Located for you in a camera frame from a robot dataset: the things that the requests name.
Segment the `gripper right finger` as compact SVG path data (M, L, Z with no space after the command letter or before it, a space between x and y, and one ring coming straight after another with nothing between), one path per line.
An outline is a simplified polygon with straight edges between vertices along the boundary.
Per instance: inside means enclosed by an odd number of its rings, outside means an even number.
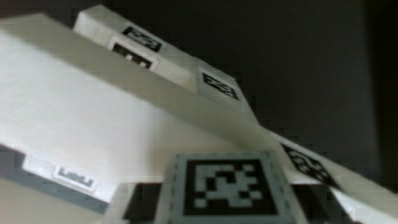
M354 220L328 185L298 184L294 191L310 224L354 224Z

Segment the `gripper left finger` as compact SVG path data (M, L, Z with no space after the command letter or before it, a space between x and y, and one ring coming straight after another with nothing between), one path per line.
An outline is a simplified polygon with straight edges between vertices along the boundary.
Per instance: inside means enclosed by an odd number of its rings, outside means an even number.
M161 190L161 183L138 184L123 214L129 224L155 224Z

